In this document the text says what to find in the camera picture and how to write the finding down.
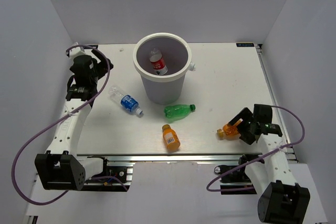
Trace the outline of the blue label clear bottle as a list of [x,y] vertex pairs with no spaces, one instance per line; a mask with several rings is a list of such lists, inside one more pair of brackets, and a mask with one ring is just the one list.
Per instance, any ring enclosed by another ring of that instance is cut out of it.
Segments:
[[117,85],[113,85],[109,89],[109,98],[129,114],[134,114],[138,117],[143,115],[143,110],[140,108],[138,101]]

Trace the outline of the red label clear bottle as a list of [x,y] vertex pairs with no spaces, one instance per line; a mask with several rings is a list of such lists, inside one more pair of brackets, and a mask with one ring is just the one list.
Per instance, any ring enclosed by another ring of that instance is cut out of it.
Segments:
[[150,60],[150,63],[152,65],[153,69],[154,69],[154,72],[157,75],[163,76],[163,75],[167,74],[168,69],[167,69],[165,61],[163,59],[162,53],[159,49],[153,48],[150,51],[149,60]]

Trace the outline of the green plastic bottle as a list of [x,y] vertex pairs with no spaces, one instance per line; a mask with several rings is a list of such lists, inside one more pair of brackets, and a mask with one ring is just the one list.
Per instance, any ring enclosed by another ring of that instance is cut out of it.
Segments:
[[164,108],[164,115],[168,121],[178,121],[189,116],[196,110],[194,104],[177,104],[170,105]]

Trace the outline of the orange bottle with barcode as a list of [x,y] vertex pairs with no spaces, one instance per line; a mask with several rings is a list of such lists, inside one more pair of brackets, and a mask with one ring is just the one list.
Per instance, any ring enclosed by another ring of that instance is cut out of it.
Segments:
[[176,152],[180,148],[181,142],[177,133],[170,127],[170,125],[165,124],[162,126],[162,136],[165,147],[169,153]]

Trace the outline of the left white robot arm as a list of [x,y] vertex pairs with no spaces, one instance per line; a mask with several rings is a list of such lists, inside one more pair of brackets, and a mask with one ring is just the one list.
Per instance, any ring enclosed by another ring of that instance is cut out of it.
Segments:
[[57,124],[46,152],[35,158],[37,173],[46,190],[82,190],[92,177],[104,182],[111,175],[103,157],[79,157],[77,149],[85,120],[100,94],[98,81],[109,74],[113,64],[97,48],[91,48],[91,54],[82,47],[72,48],[68,56],[73,64],[63,110],[66,119]]

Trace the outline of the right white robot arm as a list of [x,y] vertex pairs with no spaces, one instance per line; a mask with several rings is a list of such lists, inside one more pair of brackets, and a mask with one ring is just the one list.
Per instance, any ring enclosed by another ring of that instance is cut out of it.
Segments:
[[255,104],[254,110],[243,108],[228,123],[236,125],[240,139],[256,143],[262,158],[237,168],[238,177],[251,181],[259,196],[257,212],[263,223],[303,223],[310,201],[307,188],[295,179],[282,145],[282,131],[272,123],[272,107]]

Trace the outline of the white plastic bin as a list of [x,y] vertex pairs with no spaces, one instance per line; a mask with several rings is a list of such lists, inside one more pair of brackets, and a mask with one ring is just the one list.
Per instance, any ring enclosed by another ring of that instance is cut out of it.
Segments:
[[[163,76],[157,75],[150,63],[153,48],[161,51],[167,66],[168,72]],[[160,105],[173,103],[180,97],[186,73],[195,69],[187,42],[170,33],[154,33],[142,38],[133,50],[133,64],[147,97]]]

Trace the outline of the blue label sticker right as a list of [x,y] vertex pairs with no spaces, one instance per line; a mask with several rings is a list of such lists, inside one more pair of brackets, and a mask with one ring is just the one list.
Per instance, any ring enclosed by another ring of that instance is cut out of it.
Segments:
[[255,44],[252,42],[237,42],[236,46],[237,47],[254,47]]

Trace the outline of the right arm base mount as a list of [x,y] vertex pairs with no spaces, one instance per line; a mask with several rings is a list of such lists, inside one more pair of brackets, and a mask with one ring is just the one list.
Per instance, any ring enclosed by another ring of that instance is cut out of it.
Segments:
[[[218,165],[214,168],[214,173],[216,175],[221,175],[230,169],[235,168],[238,165],[247,163],[255,158],[258,158],[258,155],[244,154],[239,158],[237,165]],[[238,169],[231,174],[226,175],[220,179],[220,188],[221,189],[233,189],[233,188],[248,188],[249,190],[241,191],[222,191],[222,195],[256,195],[256,191],[251,183],[249,177],[245,174],[245,167]]]

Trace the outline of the aluminium front rail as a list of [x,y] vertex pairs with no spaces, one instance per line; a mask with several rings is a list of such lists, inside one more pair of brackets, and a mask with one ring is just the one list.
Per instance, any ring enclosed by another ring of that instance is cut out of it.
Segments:
[[197,162],[197,163],[238,163],[243,154],[178,154],[178,155],[106,155],[111,162]]

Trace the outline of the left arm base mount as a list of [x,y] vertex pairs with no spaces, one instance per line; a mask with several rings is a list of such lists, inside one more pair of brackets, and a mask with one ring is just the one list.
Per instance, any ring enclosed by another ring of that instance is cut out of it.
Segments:
[[82,191],[126,192],[133,175],[132,162],[103,158],[103,171],[84,182]]

